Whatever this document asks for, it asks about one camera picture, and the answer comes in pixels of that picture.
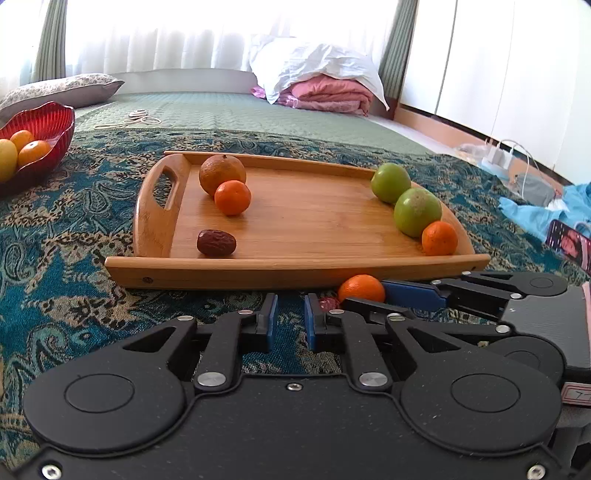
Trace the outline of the dark red date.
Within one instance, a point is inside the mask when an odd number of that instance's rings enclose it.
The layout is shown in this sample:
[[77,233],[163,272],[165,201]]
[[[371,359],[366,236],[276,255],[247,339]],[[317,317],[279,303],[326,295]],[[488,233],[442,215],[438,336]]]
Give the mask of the dark red date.
[[197,250],[206,257],[228,257],[235,251],[235,236],[222,230],[204,229],[197,235]]
[[318,305],[320,305],[322,311],[329,312],[339,309],[339,300],[335,297],[325,296],[318,299]]

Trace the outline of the large blemished green apple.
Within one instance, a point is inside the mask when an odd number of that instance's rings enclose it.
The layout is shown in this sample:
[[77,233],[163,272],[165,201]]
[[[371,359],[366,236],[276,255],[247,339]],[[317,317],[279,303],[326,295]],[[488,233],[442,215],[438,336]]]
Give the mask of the large blemished green apple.
[[405,235],[419,238],[431,223],[442,218],[439,199],[426,189],[412,187],[394,205],[394,224]]

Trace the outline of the white sheer curtain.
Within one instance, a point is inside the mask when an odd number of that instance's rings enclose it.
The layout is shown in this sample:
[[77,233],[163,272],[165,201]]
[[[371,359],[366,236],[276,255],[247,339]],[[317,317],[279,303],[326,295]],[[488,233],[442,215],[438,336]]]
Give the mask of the white sheer curtain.
[[[49,1],[1,4],[1,91],[33,82]],[[68,1],[66,76],[249,68],[263,42],[359,49],[379,64],[395,1]]]

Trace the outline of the large dull orange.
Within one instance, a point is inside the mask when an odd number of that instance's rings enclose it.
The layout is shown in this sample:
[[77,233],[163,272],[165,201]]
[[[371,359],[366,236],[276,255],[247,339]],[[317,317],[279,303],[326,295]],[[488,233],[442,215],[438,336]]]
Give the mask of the large dull orange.
[[222,183],[230,180],[246,182],[246,170],[235,156],[216,154],[208,157],[199,167],[199,183],[205,193],[214,197]]

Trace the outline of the red glass fruit bowl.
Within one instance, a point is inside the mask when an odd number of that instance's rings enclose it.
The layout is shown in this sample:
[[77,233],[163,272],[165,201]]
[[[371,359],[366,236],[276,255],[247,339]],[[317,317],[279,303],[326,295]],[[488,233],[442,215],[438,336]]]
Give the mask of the red glass fruit bowl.
[[17,131],[28,130],[36,140],[47,141],[51,150],[39,160],[17,170],[10,180],[2,183],[1,197],[16,195],[41,183],[64,158],[74,127],[74,109],[53,101],[15,114],[1,128],[1,137],[8,139]]

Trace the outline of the green curtain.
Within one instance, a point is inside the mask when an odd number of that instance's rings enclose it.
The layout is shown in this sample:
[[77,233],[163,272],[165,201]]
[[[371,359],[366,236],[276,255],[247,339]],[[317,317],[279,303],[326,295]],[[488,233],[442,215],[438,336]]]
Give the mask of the green curtain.
[[390,37],[381,59],[379,74],[388,99],[398,101],[410,55],[418,0],[400,0]]
[[67,0],[50,0],[43,23],[39,48],[33,68],[34,82],[66,76],[65,40]]

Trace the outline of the mandarin in bowl front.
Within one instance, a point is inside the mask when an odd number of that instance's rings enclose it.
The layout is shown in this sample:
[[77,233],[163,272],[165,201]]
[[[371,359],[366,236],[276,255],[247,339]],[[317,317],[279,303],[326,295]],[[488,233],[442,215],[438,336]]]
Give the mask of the mandarin in bowl front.
[[36,162],[51,151],[51,145],[44,140],[34,140],[26,144],[18,154],[18,167]]

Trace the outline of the mandarin in bowl back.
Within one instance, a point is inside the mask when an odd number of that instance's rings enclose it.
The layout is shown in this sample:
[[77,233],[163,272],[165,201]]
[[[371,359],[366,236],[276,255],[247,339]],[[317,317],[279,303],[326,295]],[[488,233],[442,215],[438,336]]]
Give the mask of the mandarin in bowl back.
[[10,141],[15,145],[18,152],[34,140],[35,136],[26,129],[19,130],[10,137]]

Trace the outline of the mandarin in bowl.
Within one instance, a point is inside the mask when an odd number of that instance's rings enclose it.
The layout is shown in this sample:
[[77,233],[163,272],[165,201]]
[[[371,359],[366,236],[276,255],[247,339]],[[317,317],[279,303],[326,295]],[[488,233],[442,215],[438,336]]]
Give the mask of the mandarin in bowl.
[[15,145],[18,152],[34,140],[35,136],[26,129],[19,130],[10,137],[10,141]]
[[51,145],[44,140],[34,140],[26,144],[18,154],[18,167],[36,162],[51,151]]

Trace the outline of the floral grey pillow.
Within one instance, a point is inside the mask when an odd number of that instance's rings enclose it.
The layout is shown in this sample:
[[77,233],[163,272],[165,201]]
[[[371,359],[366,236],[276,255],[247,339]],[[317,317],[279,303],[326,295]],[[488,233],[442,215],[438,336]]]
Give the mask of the floral grey pillow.
[[74,109],[106,102],[124,81],[104,73],[88,73],[29,83],[11,90],[1,102],[1,122],[47,102]]

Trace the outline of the green curtain right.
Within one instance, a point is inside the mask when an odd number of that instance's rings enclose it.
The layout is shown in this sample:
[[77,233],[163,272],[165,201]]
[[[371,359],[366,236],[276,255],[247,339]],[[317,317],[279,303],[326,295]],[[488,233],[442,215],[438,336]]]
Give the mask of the green curtain right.
[[400,0],[390,37],[381,59],[379,74],[388,99],[398,101],[410,55],[418,0]]

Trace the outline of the light blue cloth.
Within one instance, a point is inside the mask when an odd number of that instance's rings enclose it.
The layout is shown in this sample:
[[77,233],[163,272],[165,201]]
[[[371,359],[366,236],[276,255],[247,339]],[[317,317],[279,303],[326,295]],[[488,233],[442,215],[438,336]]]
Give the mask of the light blue cloth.
[[553,220],[558,220],[589,238],[590,194],[590,183],[570,185],[563,188],[561,198],[553,200],[547,207],[518,205],[506,197],[500,198],[499,207],[507,218],[541,241],[546,239]]

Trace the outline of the grey pouch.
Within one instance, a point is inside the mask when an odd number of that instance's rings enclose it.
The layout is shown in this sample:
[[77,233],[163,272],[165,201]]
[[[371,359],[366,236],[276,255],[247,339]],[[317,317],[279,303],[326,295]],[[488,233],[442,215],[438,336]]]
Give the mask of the grey pouch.
[[515,192],[528,203],[547,207],[556,197],[556,191],[543,178],[521,173],[514,178]]

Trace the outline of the yellow mango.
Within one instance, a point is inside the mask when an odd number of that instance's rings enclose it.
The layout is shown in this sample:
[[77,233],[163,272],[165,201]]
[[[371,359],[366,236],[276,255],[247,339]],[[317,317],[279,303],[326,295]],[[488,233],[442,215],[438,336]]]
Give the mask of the yellow mango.
[[18,150],[15,144],[8,139],[0,140],[0,182],[9,181],[15,174],[18,166]]

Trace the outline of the white pillow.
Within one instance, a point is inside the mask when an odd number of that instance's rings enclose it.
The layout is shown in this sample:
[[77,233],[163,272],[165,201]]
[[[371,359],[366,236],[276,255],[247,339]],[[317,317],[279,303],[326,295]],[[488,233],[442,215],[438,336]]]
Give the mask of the white pillow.
[[287,87],[318,75],[356,80],[374,94],[374,100],[387,103],[372,57],[359,49],[296,37],[276,37],[252,51],[249,67],[257,82],[252,94],[270,104],[276,103],[280,92]]

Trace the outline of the teal paisley cloth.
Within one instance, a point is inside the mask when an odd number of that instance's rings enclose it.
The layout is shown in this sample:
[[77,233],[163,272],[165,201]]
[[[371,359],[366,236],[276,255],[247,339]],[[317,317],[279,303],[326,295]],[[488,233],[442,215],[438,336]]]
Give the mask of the teal paisley cloth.
[[46,370],[165,320],[201,322],[256,308],[256,291],[128,291],[105,269],[132,251],[132,217],[149,169],[168,151],[222,151],[376,168],[405,167],[454,212],[497,271],[554,273],[579,285],[586,274],[506,218],[506,188],[494,176],[415,147],[238,131],[100,130],[78,133],[39,186],[1,202],[1,461],[14,469],[37,443],[23,416],[29,384]]

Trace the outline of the green curtain left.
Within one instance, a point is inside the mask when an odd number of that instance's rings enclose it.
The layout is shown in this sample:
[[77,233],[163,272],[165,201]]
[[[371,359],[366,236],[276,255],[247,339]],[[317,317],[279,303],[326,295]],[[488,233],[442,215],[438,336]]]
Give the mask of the green curtain left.
[[43,23],[39,48],[33,68],[34,82],[66,76],[65,40],[67,0],[50,0]]

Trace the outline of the folded pink blanket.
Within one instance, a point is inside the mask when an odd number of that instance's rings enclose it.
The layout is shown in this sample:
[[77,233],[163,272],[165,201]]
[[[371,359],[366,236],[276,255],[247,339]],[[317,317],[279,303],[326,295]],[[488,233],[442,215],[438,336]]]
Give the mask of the folded pink blanket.
[[287,87],[276,103],[293,109],[367,116],[373,100],[374,94],[356,80],[318,75]]

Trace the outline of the small green apple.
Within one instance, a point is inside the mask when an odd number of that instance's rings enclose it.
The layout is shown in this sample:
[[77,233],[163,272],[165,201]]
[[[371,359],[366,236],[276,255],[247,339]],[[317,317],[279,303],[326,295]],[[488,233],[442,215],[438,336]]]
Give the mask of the small green apple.
[[407,171],[395,163],[384,163],[370,180],[370,189],[384,203],[394,204],[412,186]]

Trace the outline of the bright orange mandarin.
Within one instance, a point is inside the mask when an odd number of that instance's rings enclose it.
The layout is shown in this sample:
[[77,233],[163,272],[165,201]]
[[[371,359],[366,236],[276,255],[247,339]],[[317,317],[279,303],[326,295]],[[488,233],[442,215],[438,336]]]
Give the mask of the bright orange mandarin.
[[238,180],[221,183],[214,192],[216,207],[226,216],[238,216],[249,208],[252,192]]

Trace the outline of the smartphone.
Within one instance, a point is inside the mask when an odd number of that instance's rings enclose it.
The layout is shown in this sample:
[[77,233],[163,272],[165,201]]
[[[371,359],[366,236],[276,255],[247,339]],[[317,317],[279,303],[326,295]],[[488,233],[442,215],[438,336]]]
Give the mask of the smartphone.
[[590,274],[590,240],[559,220],[552,220],[546,245]]

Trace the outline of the wooden serving tray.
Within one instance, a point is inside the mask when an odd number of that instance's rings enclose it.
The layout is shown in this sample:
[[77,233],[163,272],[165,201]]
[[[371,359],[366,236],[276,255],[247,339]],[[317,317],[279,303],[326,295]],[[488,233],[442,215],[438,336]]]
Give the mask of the wooden serving tray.
[[[105,261],[126,288],[274,290],[332,287],[356,274],[430,280],[490,261],[457,228],[453,255],[428,256],[401,233],[370,190],[372,171],[341,164],[242,155],[249,209],[225,216],[198,182],[204,152],[169,151],[146,175],[133,220],[133,253]],[[201,230],[235,236],[228,257],[197,250]]]

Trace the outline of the green quilted mat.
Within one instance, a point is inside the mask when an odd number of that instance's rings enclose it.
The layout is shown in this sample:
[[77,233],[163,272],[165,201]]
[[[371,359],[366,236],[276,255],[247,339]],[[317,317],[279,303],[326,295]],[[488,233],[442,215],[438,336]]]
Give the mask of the green quilted mat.
[[270,105],[249,94],[146,93],[115,95],[100,105],[75,111],[76,130],[120,125],[128,115],[145,110],[160,122],[158,130],[228,130],[287,135],[377,147],[398,154],[430,155],[428,148],[365,117],[296,110]]

